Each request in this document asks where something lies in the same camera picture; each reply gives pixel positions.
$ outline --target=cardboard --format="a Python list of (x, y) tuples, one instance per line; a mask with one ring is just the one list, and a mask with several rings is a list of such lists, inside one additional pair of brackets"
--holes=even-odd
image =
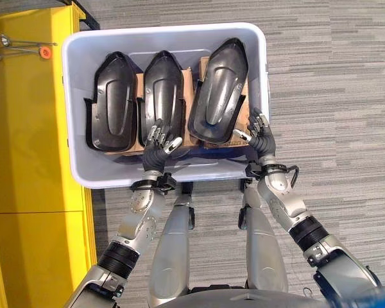
[[(198, 65), (198, 75), (201, 80), (204, 79), (209, 58), (210, 58), (209, 56), (203, 56), (200, 58), (200, 63)], [(243, 102), (243, 105), (241, 106), (241, 110), (239, 111), (235, 128), (249, 134), (250, 132), (247, 129), (247, 126), (250, 124), (250, 120), (248, 119), (250, 116), (250, 104), (248, 101), (248, 79), (245, 81), (241, 95), (245, 95), (245, 100)], [(231, 137), (229, 142), (224, 144), (213, 144), (209, 142), (203, 143), (204, 148), (234, 148), (237, 146), (247, 146), (247, 145), (248, 144), (246, 142), (244, 142), (242, 139), (234, 135)]]

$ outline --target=white plastic bin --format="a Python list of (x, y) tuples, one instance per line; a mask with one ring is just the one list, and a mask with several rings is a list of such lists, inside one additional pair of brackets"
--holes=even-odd
[[(142, 174), (140, 157), (119, 158), (90, 149), (85, 143), (85, 103), (91, 98), (94, 73), (113, 51), (126, 53), (141, 68), (161, 50), (172, 52), (183, 68), (198, 72), (198, 60), (209, 56), (225, 40), (237, 37), (245, 46), (248, 58), (248, 92), (251, 106), (259, 106), (268, 117), (268, 72), (266, 41), (253, 24), (201, 24), (156, 28), (85, 31), (71, 35), (63, 44), (63, 76), (71, 172), (76, 181), (89, 188), (129, 186)], [(245, 148), (234, 148), (242, 154)], [(178, 181), (244, 178), (246, 164), (232, 159), (184, 157), (169, 164)]]

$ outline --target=floor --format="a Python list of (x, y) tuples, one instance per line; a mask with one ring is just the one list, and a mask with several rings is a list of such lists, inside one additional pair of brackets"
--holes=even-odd
[[(102, 29), (246, 21), (267, 39), (271, 124), (281, 163), (298, 164), (296, 190), (314, 215), (385, 284), (385, 1), (81, 0)], [(0, 0), (0, 12), (60, 5)], [(191, 287), (246, 280), (245, 233), (238, 230), (238, 181), (198, 182), (190, 236)], [(165, 218), (179, 189), (167, 197)], [(129, 211), (128, 189), (94, 191), (98, 252)], [(314, 270), (272, 219), (289, 290), (302, 295)], [(146, 307), (157, 241), (120, 300)]]

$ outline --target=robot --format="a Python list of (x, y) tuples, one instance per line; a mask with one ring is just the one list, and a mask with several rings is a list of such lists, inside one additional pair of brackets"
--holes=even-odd
[[(190, 206), (191, 190), (184, 187), (155, 252), (149, 306), (360, 307), (376, 300), (384, 290), (377, 276), (324, 229), (294, 192), (298, 168), (278, 163), (274, 136), (260, 110), (251, 111), (248, 128), (251, 135), (234, 130), (235, 135), (252, 146), (258, 157), (246, 168), (247, 176), (258, 180), (257, 190), (245, 188), (239, 213), (239, 228), (247, 233), (248, 280), (245, 287), (220, 285), (189, 289), (187, 234), (194, 228), (194, 209)], [(169, 173), (164, 173), (164, 165), (182, 139), (173, 139), (168, 131), (161, 120), (151, 127), (143, 155), (142, 180), (131, 186), (132, 211), (125, 216), (117, 235), (98, 263), (88, 271), (65, 308), (119, 307), (116, 298), (124, 292), (139, 256), (156, 236), (156, 220), (165, 205), (164, 196), (176, 184)], [(292, 170), (294, 176), (289, 179), (286, 175)], [(301, 248), (309, 265), (316, 268), (313, 278), (326, 302), (287, 292), (284, 261), (268, 219), (262, 213), (259, 196), (265, 199), (273, 217)]]

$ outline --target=yellow cabinet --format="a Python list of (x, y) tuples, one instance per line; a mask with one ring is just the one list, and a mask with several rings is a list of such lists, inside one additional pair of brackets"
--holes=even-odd
[(70, 173), (62, 85), (62, 42), (84, 17), (75, 5), (0, 15), (0, 34), (57, 43), (50, 60), (0, 61), (0, 264), (11, 308), (60, 307), (96, 261), (91, 194)]

